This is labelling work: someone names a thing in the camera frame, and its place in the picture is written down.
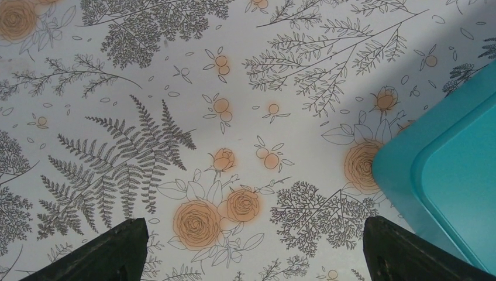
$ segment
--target orange berry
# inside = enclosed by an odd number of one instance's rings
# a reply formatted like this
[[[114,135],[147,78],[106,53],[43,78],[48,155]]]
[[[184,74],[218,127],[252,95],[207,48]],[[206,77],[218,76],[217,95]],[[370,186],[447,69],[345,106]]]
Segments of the orange berry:
[[[262,0],[259,2],[259,8],[260,9],[265,9],[266,7],[268,7],[268,1],[267,0]]]
[[[227,101],[225,98],[221,98],[217,100],[213,104],[213,110],[217,113],[223,113],[224,111],[228,110],[229,107],[229,101]]]
[[[229,73],[229,66],[222,66],[219,68],[220,75],[227,75]]]
[[[278,112],[279,112],[279,105],[277,105],[277,104],[271,104],[268,107],[268,113],[270,113],[270,114],[276,114]]]
[[[46,122],[47,122],[47,120],[46,120],[46,118],[45,118],[45,117],[40,117],[40,118],[38,118],[38,124],[39,124],[39,125],[42,125],[42,126],[43,126],[43,125],[45,125],[45,124],[46,124]]]
[[[232,120],[232,114],[229,111],[224,111],[221,113],[221,120],[224,122],[229,122]]]
[[[257,157],[260,159],[264,159],[268,155],[268,150],[266,148],[257,149]]]
[[[277,165],[279,164],[279,157],[271,153],[267,155],[267,157],[265,157],[264,164],[265,164],[265,168],[272,170],[273,168],[277,167]]]
[[[434,67],[438,64],[438,58],[435,56],[428,56],[425,58],[425,64],[430,67]]]
[[[226,56],[218,56],[215,59],[215,64],[217,64],[217,66],[225,66],[227,63],[228,63],[228,58]]]

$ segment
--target rose illustration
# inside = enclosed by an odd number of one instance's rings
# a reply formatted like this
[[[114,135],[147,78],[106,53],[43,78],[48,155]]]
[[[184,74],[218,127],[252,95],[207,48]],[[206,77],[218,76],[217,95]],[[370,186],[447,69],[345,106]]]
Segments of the rose illustration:
[[[259,214],[259,196],[248,190],[238,190],[231,193],[228,199],[222,202],[217,212],[232,221],[251,221]]]
[[[36,27],[35,6],[25,0],[0,3],[0,36],[7,44],[19,43]]]
[[[211,246],[221,233],[221,217],[214,205],[207,201],[181,204],[174,216],[174,232],[189,250]]]
[[[213,157],[213,167],[219,172],[225,172],[234,165],[234,154],[230,149],[221,148]]]
[[[381,112],[389,111],[398,103],[398,93],[394,87],[385,86],[375,95],[376,105],[374,109],[379,109]]]
[[[380,142],[368,140],[351,148],[346,155],[345,176],[363,194],[379,191],[372,175],[372,162],[381,147]]]

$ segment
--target patterned surface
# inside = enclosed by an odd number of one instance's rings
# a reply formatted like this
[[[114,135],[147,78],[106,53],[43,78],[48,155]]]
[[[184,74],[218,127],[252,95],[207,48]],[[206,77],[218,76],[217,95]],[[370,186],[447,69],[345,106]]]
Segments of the patterned surface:
[[[380,147],[493,0],[0,0],[0,280],[145,217],[142,280],[370,280]]]

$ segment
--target dark green object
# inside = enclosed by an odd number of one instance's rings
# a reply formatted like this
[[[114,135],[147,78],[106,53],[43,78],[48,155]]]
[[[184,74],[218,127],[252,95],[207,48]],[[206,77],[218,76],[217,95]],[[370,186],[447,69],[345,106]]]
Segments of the dark green object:
[[[365,221],[363,235],[372,281],[496,281],[381,216]]]
[[[144,218],[127,220],[21,281],[139,281],[147,242]]]

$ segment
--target teal plastic container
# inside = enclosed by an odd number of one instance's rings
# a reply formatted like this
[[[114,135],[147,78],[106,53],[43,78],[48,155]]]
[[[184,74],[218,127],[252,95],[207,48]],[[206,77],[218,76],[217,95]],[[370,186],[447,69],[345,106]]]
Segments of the teal plastic container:
[[[496,64],[386,144],[373,173],[418,236],[496,275]]]

